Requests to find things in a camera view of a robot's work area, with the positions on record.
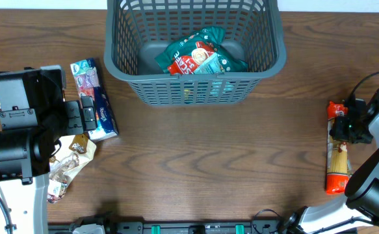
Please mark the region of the beige Pantree pouch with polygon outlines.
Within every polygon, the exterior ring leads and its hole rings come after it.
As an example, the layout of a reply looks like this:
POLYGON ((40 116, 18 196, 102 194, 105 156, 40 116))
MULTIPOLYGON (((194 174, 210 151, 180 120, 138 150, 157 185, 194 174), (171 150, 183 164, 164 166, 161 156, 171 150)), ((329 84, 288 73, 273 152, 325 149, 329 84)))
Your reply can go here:
POLYGON ((84 134, 63 136, 61 146, 49 160, 47 202, 57 203, 76 175, 94 159, 96 145, 84 134))

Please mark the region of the orange spaghetti pack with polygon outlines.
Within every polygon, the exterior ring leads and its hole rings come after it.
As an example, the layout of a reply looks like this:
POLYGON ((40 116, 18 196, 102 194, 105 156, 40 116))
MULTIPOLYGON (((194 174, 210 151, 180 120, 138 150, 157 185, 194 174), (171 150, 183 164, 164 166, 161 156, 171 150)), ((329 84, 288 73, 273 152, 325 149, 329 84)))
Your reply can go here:
POLYGON ((327 158, 326 158, 326 186, 327 194, 344 193, 349 180, 348 172, 348 146, 346 142, 334 140, 330 134, 335 123, 335 117, 345 116, 348 109, 343 104, 329 102, 327 107, 328 115, 328 136, 327 136, 327 158))

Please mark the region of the Kleenex tissue multipack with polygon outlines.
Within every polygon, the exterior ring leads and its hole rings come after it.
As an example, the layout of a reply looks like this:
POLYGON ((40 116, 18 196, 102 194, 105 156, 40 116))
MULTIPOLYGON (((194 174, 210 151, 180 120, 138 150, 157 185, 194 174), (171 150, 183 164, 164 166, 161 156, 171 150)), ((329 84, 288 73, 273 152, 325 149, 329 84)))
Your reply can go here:
POLYGON ((107 93, 99 76, 98 67, 93 58, 87 58, 70 64, 79 97, 90 96, 94 101, 97 127, 88 135, 94 142, 118 136, 118 129, 112 113, 107 93))

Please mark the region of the green Nescafe coffee bag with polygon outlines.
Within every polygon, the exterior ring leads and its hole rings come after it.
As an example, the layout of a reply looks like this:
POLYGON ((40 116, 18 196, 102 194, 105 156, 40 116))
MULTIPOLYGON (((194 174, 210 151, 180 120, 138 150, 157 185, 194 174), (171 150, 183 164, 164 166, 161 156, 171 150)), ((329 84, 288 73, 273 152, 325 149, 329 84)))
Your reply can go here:
POLYGON ((245 72, 247 63, 236 59, 221 46, 226 30, 221 27, 205 27, 171 43, 155 60, 164 73, 171 75, 196 75, 195 69, 216 53, 226 72, 245 72))

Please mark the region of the teal snack bar wrapper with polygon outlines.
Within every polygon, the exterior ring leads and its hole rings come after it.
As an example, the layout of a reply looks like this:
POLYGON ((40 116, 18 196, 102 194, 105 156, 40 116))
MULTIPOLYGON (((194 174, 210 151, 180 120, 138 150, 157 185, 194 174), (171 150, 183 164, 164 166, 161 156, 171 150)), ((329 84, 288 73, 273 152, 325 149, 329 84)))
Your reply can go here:
POLYGON ((214 74, 214 73, 224 73, 225 69, 222 67, 218 55, 214 53, 203 61, 194 71, 194 74, 214 74))

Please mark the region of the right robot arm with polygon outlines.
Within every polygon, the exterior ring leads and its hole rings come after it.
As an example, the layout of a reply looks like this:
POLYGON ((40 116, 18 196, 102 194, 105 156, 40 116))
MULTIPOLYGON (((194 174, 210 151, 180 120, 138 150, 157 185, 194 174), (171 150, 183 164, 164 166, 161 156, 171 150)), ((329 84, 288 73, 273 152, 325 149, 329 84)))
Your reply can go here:
POLYGON ((376 151, 354 172, 345 193, 324 205, 303 207, 280 227, 286 233, 340 233, 379 227, 379 89, 367 105, 365 124, 376 151))

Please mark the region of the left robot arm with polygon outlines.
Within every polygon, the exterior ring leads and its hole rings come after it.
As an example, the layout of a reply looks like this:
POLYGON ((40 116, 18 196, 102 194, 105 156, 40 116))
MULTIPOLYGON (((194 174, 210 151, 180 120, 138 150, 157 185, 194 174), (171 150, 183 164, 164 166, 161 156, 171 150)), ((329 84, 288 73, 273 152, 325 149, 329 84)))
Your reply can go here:
POLYGON ((90 96, 66 101, 59 65, 0 73, 0 233, 48 233, 49 160, 97 127, 90 96))

